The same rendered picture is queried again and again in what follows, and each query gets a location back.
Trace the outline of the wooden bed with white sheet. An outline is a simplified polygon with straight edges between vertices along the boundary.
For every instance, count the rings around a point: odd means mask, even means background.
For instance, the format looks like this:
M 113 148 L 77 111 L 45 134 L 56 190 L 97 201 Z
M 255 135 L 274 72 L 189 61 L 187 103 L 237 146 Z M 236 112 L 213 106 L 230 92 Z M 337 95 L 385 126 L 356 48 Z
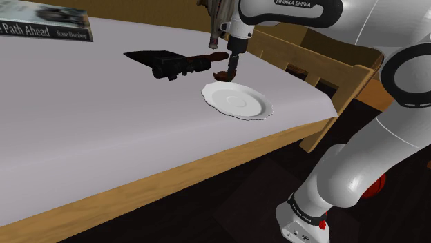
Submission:
M 246 54 L 236 81 L 273 114 L 226 116 L 211 72 L 155 79 L 126 52 L 207 52 L 206 32 L 91 18 L 93 42 L 0 37 L 0 243 L 58 243 L 309 137 L 358 88 L 328 97 Z

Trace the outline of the grey book with white lettering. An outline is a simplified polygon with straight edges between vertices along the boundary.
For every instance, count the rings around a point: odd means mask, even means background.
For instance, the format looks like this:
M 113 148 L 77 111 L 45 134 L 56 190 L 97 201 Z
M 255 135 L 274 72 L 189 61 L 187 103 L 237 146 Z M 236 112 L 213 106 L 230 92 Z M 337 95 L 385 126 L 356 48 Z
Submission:
M 22 0 L 0 0 L 0 35 L 93 41 L 85 10 Z

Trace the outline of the brown patterned hanging cloth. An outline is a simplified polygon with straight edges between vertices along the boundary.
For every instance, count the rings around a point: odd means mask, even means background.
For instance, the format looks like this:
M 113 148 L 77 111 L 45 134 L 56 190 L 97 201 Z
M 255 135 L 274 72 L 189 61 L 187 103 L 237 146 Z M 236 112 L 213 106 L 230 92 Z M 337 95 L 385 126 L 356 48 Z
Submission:
M 218 48 L 218 39 L 223 38 L 226 32 L 220 26 L 231 20 L 235 0 L 196 0 L 197 6 L 204 6 L 211 18 L 211 36 L 209 47 Z

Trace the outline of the small brown round piece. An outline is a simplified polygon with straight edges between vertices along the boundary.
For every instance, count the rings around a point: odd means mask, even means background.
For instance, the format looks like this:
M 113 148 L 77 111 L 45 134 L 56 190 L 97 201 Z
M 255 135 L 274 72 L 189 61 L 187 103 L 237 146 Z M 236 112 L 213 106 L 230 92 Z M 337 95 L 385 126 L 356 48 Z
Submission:
M 214 73 L 213 77 L 216 81 L 231 82 L 234 78 L 234 74 L 227 71 L 220 71 L 220 72 Z

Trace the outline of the white scalloped plate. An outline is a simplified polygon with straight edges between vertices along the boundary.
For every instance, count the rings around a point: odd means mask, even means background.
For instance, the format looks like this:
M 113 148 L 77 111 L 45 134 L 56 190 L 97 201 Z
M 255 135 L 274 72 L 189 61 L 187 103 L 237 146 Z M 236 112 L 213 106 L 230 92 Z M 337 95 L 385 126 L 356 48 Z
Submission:
M 201 91 L 204 101 L 224 115 L 242 120 L 264 120 L 274 113 L 272 103 L 260 92 L 233 82 L 216 81 Z

